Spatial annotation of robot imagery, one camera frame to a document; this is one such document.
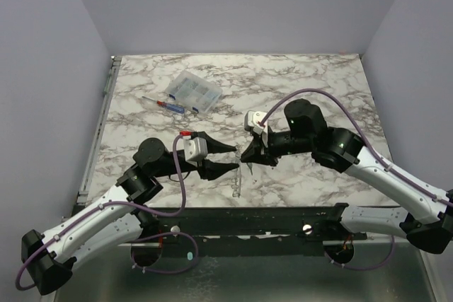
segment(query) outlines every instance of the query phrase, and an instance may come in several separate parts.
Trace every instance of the gray wall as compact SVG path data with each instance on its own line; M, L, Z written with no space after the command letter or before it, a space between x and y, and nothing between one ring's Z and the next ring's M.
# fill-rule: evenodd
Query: gray wall
M363 58L396 163L453 189L453 0L395 0ZM453 248L438 257L453 301Z
M21 237L70 212L110 56L81 0L0 8L0 299L36 301L14 288Z
M83 0L112 54L365 52L394 0Z

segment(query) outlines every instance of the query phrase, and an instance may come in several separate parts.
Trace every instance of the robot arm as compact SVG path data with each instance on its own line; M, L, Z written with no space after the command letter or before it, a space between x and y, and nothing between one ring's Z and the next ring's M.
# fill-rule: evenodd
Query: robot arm
M214 180L239 166L205 159L209 153L235 151L234 146L215 141L204 132L181 134L184 149L176 151L176 155L168 152L159 139L143 141L133 157L136 163L101 198L44 233L31 230L22 237L22 261L27 263L26 269L42 295L65 284L72 272L90 258L107 248L137 239L144 228L155 223L151 214L140 214L137 207L162 190L156 177L177 173L176 158L182 173L196 170L206 180ZM162 216L175 216L179 212L145 209Z
M352 233L401 236L421 250L443 252L453 236L453 209L445 204L452 201L451 192L419 180L377 154L388 165L384 167L358 135L328 127L320 108L308 100L294 100L286 105L289 131L273 132L267 122L260 123L265 115L266 112L247 113L244 127L253 141L241 155L241 162L276 166L282 156L310 152L322 166L353 176L401 205L394 209L349 206L341 216L346 229ZM426 192L418 191L395 173Z

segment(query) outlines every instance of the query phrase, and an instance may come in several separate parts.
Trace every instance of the marble tabletop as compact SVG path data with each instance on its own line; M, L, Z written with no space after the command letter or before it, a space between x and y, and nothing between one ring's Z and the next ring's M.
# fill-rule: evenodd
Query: marble tabletop
M222 87L212 111L180 115L142 99L166 100L167 85L187 70ZM377 111L356 54L175 54L122 58L96 161L88 202L101 196L134 162L132 155L149 137L167 149L181 130L206 131L239 151L209 159L239 162L251 141L243 129L248 110L268 111L284 95L300 88L321 88L351 111L378 152L390 157ZM305 95L321 107L330 126L353 129L347 117L328 98ZM270 118L273 131L288 129L281 107ZM159 178L164 189L148 205L178 207L180 187ZM191 173L185 180L188 207L285 207L334 205L388 205L393 202L368 185L315 164L309 154L285 156L276 168L241 164L217 180L201 180Z

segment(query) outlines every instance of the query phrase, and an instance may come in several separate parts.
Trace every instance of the blue screwdriver handle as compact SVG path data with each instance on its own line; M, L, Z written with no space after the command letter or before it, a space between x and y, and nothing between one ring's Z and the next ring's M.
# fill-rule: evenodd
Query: blue screwdriver handle
M177 113L184 113L184 108L182 106L164 103L164 107Z

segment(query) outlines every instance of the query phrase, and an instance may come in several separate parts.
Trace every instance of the cable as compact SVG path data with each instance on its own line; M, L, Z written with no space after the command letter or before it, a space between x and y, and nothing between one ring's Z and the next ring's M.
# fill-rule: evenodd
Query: cable
M198 257L198 245L197 245L197 242L195 241L195 239L191 235L189 235L188 233L180 233L180 232L158 233L157 235L139 238L138 240L135 240L133 243L144 242L146 240L152 240L154 238L160 238L160 237L164 237L164 236L174 236L174 235L184 236L184 237L188 238L192 242L193 247L195 249L195 256L193 257L193 262L190 263L190 265L188 265L187 267L184 267L182 269L170 270L170 271L160 270L160 269L152 269L152 268L148 268L148 267L140 267L135 262L134 253L132 252L131 259L132 259L132 261L134 263L132 268L133 269L134 268L139 268L139 269L145 270L147 272L154 272L154 273L157 273L157 274L168 274L168 275L180 274L182 272L187 272L188 270L192 269L195 265L198 264L198 259L199 259L199 257Z
M395 237L392 235L391 236L389 254L387 254L387 256L382 260L382 262L378 263L377 265L372 265L370 267L351 267L349 265L345 265L345 264L341 264L341 263L335 262L332 259L332 257L330 257L328 255L327 252L324 252L324 255L329 259L330 263L335 265L336 267L339 267L339 268L342 268L342 269L354 270L356 272L367 272L367 271L370 271L370 270L379 269L380 267L383 267L384 265L389 263L390 259L392 258L392 256L395 253L395 248L396 248L396 246L395 246Z
M189 172L184 176L183 179L185 180L187 177L189 177L189 175L190 175L191 172L192 172L192 171L189 171ZM172 182L179 182L179 180L174 180L174 179L172 179L172 178L170 177L170 175L168 175L168 179L169 179L170 181L172 181Z
M360 137L362 138L363 142L365 143L365 146L369 149L369 152L373 155L373 157L376 159L376 161L381 163L381 165L384 166L386 169L388 169L388 171L390 173L395 175L397 178L399 178L400 180L402 180L406 184L409 184L411 187L413 187L417 191L419 191L419 192L425 194L426 196L428 196L429 198L435 200L435 202L439 201L439 202L443 203L444 205L447 205L448 207L453 207L453 203L450 203L450 202L448 202L445 199L438 199L438 197L435 194L432 194L431 192L429 192L425 188L421 187L420 185L418 185L417 183L412 181L410 178L407 178L402 173L399 173L398 171L394 170L391 166L389 167L389 164L385 163L384 160L381 159L379 154L374 150L374 148L371 145L371 143L369 142L368 138L365 136L365 133L359 127L359 125L355 121L354 117L352 117L352 115L349 113L348 109L346 109L346 107L342 103L340 103L340 101L337 98L335 98L330 93L325 92L324 90L320 90L320 89L317 89L317 88L303 88L301 90L298 90L298 91L295 91L293 93L290 93L289 95L286 95L283 99L281 99L277 104L275 104L269 110L269 112L266 114L266 116L264 116L263 120L261 120L261 122L259 124L261 126L264 126L264 123L266 122L266 120L269 119L271 114L273 114L274 111L276 111L276 109L278 109L281 106L281 104L283 104L284 102L286 102L290 98L294 97L295 95L299 95L300 93L308 93L308 92L320 93L321 95L325 95L325 96L329 97L333 102L335 102L335 104L338 105L338 107L340 107L340 109L348 117L348 119L350 120L350 122L352 123L354 128L357 130L358 134L360 135Z
M22 274L25 271L25 269L27 269L28 265L30 265L30 263L43 250L47 249L50 245L52 245L53 243L57 242L57 239L60 239L62 236L64 236L66 233L68 233L71 229L73 229L73 227L75 227L76 225L81 223L83 220L87 219L92 214L104 209L105 207L110 207L110 206L115 206L115 205L125 205L125 206L133 207L135 209L139 209L139 210L148 212L150 214L155 214L157 216L162 216L162 217L174 217L174 216L179 215L184 210L185 201L186 201L183 174L181 172L181 167L180 167L179 160L178 160L178 154L176 152L176 146L178 144L178 141L180 139L182 139L182 138L183 138L183 136L179 134L178 136L176 136L176 138L173 141L173 160L175 161L175 168L176 168L176 173L178 174L178 179L179 179L179 183L180 183L180 186L181 186L181 196L182 196L181 207L178 209L178 211L175 211L175 212L162 212L162 211L157 211L157 210L154 210L154 209L151 209L149 207L145 207L143 205L136 204L136 203L133 203L133 202L113 201L113 202L103 203L103 208L96 207L96 208L88 211L86 214L80 216L78 219L76 219L74 222L69 224L62 231L60 231L57 235L55 235L54 238L52 238L49 241L47 241L44 245L42 245L39 249L37 249L33 254L31 254L28 257L28 259L21 265L21 268L19 269L19 271L17 273L16 280L15 280L16 288L18 290L20 290L20 291L25 291L25 290L32 289L34 286L36 286L36 284L31 284L29 286L21 286L21 277L22 277Z

